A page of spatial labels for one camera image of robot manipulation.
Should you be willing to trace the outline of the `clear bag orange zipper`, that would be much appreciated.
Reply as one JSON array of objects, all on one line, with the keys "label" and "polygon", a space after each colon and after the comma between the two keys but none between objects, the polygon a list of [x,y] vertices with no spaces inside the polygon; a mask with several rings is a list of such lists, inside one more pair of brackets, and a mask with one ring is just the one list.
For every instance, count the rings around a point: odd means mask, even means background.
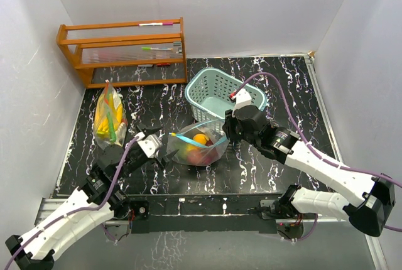
[{"label": "clear bag orange zipper", "polygon": [[106,80],[95,108],[92,133],[100,149],[116,144],[123,146],[128,121],[122,100],[112,84]]}]

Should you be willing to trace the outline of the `brown passion fruit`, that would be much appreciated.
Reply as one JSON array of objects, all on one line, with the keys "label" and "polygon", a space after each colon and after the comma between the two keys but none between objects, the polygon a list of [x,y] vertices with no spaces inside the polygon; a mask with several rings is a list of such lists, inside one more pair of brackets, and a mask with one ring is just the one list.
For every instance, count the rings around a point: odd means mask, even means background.
[{"label": "brown passion fruit", "polygon": [[187,161],[190,165],[203,166],[206,155],[203,151],[191,150],[187,154]]}]

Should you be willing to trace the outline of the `clear bag blue zipper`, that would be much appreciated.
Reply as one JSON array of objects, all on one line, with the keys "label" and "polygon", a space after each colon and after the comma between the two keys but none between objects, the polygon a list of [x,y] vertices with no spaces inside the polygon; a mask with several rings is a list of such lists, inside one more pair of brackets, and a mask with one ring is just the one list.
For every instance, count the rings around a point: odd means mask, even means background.
[{"label": "clear bag blue zipper", "polygon": [[[203,151],[205,153],[206,158],[203,166],[211,165],[212,163],[221,159],[229,145],[229,140],[222,129],[223,125],[223,120],[214,119],[196,122],[184,127],[178,132],[171,132],[168,136],[166,153],[170,153],[176,149],[179,150],[179,147],[182,143],[192,144],[197,147],[195,150]],[[206,145],[201,145],[193,140],[194,135],[199,133],[208,136],[209,141]],[[177,154],[172,160],[182,165],[190,165],[187,159],[182,159]]]}]

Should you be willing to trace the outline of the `small yellow orange fruit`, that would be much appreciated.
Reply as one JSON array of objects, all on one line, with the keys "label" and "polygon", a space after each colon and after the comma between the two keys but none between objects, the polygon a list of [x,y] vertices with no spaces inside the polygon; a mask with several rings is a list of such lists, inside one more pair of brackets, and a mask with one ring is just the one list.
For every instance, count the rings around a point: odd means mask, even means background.
[{"label": "small yellow orange fruit", "polygon": [[199,133],[194,135],[193,140],[201,145],[206,145],[209,141],[209,138],[207,135]]}]

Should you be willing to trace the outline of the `yellow banana bunch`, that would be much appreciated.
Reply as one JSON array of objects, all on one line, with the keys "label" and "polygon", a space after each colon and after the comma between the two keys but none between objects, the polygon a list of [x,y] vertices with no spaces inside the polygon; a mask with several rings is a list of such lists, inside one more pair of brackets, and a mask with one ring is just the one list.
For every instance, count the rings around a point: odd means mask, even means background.
[{"label": "yellow banana bunch", "polygon": [[123,105],[117,93],[101,94],[95,109],[94,134],[104,140],[116,141],[123,123]]}]

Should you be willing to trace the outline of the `orange green mango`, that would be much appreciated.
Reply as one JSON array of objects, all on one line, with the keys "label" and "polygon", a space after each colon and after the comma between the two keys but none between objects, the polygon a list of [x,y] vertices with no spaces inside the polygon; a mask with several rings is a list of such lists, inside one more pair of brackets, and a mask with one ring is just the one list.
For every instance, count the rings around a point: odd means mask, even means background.
[{"label": "orange green mango", "polygon": [[192,151],[197,149],[196,146],[188,143],[182,143],[179,147],[177,155],[182,159],[187,159],[188,154]]}]

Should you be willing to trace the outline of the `green chili pepper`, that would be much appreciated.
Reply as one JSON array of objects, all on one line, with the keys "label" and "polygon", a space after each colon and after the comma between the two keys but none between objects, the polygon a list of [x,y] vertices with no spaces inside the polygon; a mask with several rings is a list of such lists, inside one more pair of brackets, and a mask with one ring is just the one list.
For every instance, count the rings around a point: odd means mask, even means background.
[{"label": "green chili pepper", "polygon": [[116,118],[111,111],[97,113],[94,123],[95,136],[102,141],[115,143],[117,140],[115,123]]}]

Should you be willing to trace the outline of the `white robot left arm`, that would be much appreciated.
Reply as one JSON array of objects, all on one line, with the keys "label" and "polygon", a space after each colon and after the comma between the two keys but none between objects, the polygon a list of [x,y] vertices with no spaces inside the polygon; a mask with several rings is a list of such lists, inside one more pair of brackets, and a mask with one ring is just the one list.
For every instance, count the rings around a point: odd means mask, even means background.
[{"label": "white robot left arm", "polygon": [[176,155],[172,151],[158,156],[162,142],[157,131],[141,126],[127,145],[108,145],[57,209],[30,231],[5,241],[11,255],[5,268],[16,264],[20,269],[52,269],[55,261],[91,230],[110,219],[126,217],[130,200],[117,185],[118,179],[149,162],[164,168]]}]

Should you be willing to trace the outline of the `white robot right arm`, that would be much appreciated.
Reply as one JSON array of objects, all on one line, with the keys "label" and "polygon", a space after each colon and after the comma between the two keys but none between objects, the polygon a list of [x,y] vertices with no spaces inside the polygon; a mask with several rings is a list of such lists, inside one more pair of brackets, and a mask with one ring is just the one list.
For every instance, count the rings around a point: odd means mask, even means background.
[{"label": "white robot right arm", "polygon": [[223,130],[230,141],[245,141],[264,157],[302,171],[331,192],[290,186],[278,200],[278,213],[293,218],[315,213],[347,220],[360,232],[379,237],[395,205],[394,183],[384,175],[353,170],[318,152],[301,137],[272,126],[254,105],[225,112]]}]

